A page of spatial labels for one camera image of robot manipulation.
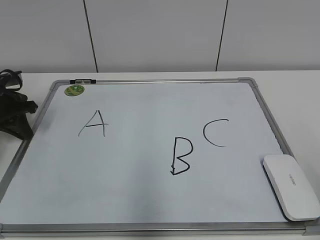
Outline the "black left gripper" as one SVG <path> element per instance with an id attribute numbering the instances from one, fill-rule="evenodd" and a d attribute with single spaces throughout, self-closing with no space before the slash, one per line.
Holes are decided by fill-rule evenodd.
<path id="1" fill-rule="evenodd" d="M 34 114 L 38 105 L 25 94 L 4 91 L 0 93 L 0 131 L 20 140 L 30 140 L 34 132 L 27 113 Z"/>

